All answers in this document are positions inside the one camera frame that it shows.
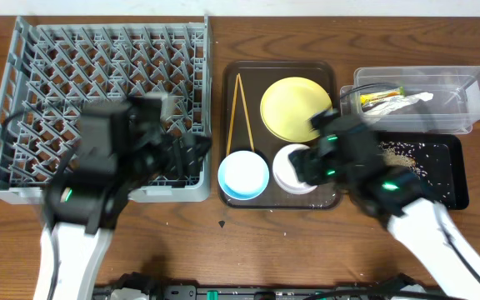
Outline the green orange snack wrapper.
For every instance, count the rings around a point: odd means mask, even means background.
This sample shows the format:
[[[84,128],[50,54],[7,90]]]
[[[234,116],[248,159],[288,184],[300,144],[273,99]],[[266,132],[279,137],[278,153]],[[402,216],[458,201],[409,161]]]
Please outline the green orange snack wrapper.
[[[360,103],[363,108],[368,105],[374,104],[384,98],[390,98],[394,96],[404,96],[404,88],[403,87],[396,87],[393,89],[381,91],[381,92],[373,92],[368,94],[362,94],[360,96]]]

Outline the white bowl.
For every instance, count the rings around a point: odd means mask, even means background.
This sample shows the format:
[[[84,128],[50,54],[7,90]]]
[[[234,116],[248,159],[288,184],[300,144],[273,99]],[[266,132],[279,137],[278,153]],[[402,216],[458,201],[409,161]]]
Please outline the white bowl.
[[[293,143],[282,147],[275,155],[272,163],[272,174],[277,185],[287,193],[303,195],[314,191],[317,186],[311,186],[305,182],[299,182],[289,154],[296,150],[309,149],[309,146]]]

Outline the white wrapper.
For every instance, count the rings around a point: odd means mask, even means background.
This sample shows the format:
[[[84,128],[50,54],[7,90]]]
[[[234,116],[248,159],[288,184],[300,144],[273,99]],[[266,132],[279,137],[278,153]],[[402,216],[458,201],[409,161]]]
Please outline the white wrapper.
[[[384,116],[399,109],[412,106],[420,101],[428,102],[432,99],[433,94],[431,92],[421,92],[409,96],[396,95],[370,102],[362,110],[368,116]]]

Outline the light blue bowl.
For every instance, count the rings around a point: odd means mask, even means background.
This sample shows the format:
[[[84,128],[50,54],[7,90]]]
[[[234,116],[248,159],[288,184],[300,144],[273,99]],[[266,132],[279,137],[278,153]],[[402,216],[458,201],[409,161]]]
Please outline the light blue bowl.
[[[266,161],[255,152],[236,151],[220,163],[217,180],[222,191],[240,201],[260,196],[270,178]]]

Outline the wooden chopstick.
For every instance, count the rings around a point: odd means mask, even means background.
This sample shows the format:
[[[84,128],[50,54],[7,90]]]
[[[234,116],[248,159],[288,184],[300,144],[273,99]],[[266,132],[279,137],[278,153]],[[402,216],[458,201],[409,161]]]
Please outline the wooden chopstick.
[[[237,106],[237,95],[238,95],[238,84],[239,84],[239,77],[240,74],[237,74],[235,77],[235,85],[233,90],[233,97],[232,97],[232,109],[230,114],[230,122],[229,122],[229,129],[227,133],[227,147],[226,147],[226,156],[228,156],[231,152],[231,144],[232,144],[232,135],[233,135],[233,128],[234,128],[234,118],[236,113],[236,106]]]
[[[248,140],[249,140],[249,146],[250,149],[253,153],[255,153],[255,147],[254,147],[254,142],[253,142],[253,132],[251,128],[251,122],[250,122],[250,117],[249,117],[249,111],[248,111],[248,104],[247,104],[247,99],[243,87],[243,80],[242,76],[239,73],[237,75],[237,80],[238,80],[238,86],[240,88],[240,93],[241,93],[241,98],[242,98],[242,105],[243,105],[243,111],[244,111],[244,116],[246,120],[246,126],[247,126],[247,135],[248,135]]]

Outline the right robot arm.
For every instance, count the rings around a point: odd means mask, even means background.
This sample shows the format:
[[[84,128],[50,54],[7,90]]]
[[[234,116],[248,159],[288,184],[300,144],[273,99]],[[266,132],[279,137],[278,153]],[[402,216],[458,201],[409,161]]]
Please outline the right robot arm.
[[[386,164],[378,135],[358,116],[313,115],[314,147],[289,156],[298,180],[334,183],[428,270],[450,298],[480,299],[480,256],[446,207],[409,168]]]

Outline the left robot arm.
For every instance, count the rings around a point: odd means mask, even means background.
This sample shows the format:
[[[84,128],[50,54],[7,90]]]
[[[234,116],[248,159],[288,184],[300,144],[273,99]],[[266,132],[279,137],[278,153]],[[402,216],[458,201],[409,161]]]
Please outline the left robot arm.
[[[163,122],[176,103],[166,93],[88,104],[81,142],[43,192],[36,299],[89,299],[129,194],[154,176],[197,175],[212,139],[175,136]]]

